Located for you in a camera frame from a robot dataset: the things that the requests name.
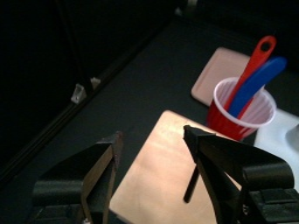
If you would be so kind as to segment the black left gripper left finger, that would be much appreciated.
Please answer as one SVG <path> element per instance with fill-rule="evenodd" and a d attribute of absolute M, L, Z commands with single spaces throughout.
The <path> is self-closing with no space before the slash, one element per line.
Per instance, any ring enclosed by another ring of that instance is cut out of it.
<path fill-rule="evenodd" d="M 38 179 L 27 224 L 108 224 L 123 133 L 100 139 Z"/>

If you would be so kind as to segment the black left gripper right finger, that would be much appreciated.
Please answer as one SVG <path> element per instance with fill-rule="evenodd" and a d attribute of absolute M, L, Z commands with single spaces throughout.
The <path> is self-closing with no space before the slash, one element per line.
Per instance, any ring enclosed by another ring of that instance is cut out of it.
<path fill-rule="evenodd" d="M 195 163 L 185 199 L 201 179 L 218 224 L 299 224 L 295 176 L 281 157 L 190 125 L 183 140 Z"/>

